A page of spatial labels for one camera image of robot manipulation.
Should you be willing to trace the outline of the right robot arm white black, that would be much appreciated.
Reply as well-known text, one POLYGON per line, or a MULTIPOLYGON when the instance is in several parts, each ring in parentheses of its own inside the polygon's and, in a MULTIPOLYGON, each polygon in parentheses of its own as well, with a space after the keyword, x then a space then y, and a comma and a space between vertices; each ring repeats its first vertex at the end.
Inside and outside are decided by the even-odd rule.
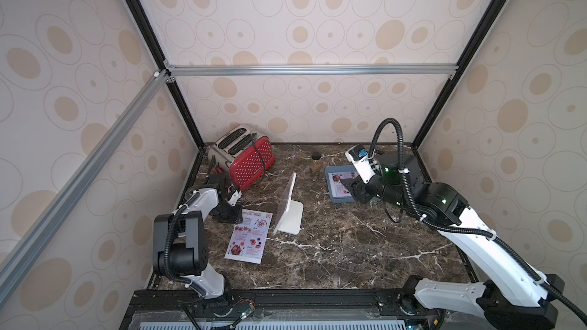
POLYGON ((586 321, 584 311, 562 294, 565 283, 559 276, 528 264, 446 183, 390 185, 374 175, 368 183, 356 177, 342 184, 357 202, 378 198, 403 209, 450 240, 487 276, 484 282, 457 284, 413 275, 397 300, 406 314, 449 310, 486 319, 496 329, 552 329, 558 300, 586 321))

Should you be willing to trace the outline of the horizontal aluminium frame bar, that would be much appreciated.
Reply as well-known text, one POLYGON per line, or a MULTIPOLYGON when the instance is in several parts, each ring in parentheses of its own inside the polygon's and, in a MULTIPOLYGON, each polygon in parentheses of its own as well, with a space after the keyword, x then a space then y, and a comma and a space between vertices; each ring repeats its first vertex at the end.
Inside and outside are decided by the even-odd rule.
POLYGON ((171 76, 346 76, 454 74, 456 64, 326 64, 264 66, 170 66, 171 76))

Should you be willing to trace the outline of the white menu holder stand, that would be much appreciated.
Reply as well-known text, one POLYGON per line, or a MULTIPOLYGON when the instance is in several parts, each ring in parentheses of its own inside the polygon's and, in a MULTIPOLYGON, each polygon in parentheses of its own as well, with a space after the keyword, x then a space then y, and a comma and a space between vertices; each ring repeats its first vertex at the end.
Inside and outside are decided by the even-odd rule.
POLYGON ((298 235, 301 231, 304 204, 292 199, 296 178, 297 174, 293 172, 281 195, 273 235, 278 232, 298 235))

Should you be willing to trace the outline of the left diagonal aluminium bar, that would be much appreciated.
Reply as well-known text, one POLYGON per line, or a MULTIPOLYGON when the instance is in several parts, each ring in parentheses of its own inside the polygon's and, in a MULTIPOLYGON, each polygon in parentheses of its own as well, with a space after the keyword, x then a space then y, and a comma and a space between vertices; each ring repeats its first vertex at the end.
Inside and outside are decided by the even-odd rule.
POLYGON ((1 306, 6 305, 168 77, 169 71, 163 69, 151 77, 7 257, 1 268, 1 306))

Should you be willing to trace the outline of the new menu sheet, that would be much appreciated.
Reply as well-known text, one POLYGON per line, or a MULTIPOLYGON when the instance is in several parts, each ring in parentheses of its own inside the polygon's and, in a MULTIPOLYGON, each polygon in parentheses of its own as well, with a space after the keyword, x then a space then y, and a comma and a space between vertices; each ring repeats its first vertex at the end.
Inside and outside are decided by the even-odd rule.
POLYGON ((350 198, 352 195, 342 183, 342 180, 353 181, 358 174, 355 171, 341 171, 328 174, 330 183, 330 192, 333 198, 350 198))

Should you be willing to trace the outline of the red polka dot toaster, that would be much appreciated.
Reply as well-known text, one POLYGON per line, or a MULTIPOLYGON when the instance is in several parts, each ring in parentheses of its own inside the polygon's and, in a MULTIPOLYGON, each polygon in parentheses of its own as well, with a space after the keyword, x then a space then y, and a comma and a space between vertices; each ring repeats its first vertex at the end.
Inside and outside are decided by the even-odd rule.
POLYGON ((213 143, 208 157, 241 190, 248 189, 275 162, 269 138, 247 125, 237 125, 213 143))

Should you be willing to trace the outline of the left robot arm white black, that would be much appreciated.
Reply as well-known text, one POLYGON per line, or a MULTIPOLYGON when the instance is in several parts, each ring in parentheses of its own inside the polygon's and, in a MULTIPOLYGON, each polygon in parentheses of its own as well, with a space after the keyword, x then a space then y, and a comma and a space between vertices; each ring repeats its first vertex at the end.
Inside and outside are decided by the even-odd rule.
POLYGON ((238 225, 243 222, 242 196, 228 174, 210 174, 205 183, 188 189, 185 201, 154 220, 154 273, 194 290, 202 299, 225 294, 226 280, 209 264, 207 217, 238 225))

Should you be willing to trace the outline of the old menu sheet red print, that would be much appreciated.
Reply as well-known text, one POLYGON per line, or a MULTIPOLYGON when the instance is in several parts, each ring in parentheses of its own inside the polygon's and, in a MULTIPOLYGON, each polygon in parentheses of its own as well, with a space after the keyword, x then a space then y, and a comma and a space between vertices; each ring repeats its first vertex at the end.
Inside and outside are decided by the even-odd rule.
POLYGON ((261 264, 272 214, 244 209, 242 222, 235 225, 225 258, 261 264))

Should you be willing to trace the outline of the blue grey plastic tray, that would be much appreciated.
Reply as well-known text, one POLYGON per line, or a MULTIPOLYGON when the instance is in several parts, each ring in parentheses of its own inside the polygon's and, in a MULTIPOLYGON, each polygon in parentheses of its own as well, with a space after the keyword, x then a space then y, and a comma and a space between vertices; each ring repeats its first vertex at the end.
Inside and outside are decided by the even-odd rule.
POLYGON ((327 187, 332 203, 354 203, 355 197, 342 183, 343 180, 353 180, 359 177, 353 165, 330 166, 325 169, 327 187))

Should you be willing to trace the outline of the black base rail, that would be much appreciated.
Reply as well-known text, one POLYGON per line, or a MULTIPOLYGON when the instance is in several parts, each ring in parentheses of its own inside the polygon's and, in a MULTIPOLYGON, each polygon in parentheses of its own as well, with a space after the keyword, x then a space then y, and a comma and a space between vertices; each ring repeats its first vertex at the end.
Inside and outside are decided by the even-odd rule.
POLYGON ((421 323, 426 329, 449 329, 453 322, 461 329, 493 328, 484 318, 453 310, 425 310, 417 305, 410 313, 402 308, 403 294, 402 289, 229 290, 218 298, 202 299, 193 290, 139 290, 133 294, 120 328, 137 328, 138 317, 146 315, 234 322, 236 312, 249 305, 255 307, 252 319, 256 322, 291 314, 340 320, 350 316, 393 318, 421 323))

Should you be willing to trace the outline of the brown bottle black cap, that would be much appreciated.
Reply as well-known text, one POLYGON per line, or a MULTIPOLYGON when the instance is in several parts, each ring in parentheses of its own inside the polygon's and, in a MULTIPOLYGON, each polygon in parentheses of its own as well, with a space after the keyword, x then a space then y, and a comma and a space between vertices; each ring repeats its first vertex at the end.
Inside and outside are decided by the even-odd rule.
POLYGON ((322 154, 319 151, 314 151, 313 154, 311 154, 311 158, 314 161, 318 161, 322 158, 322 154))

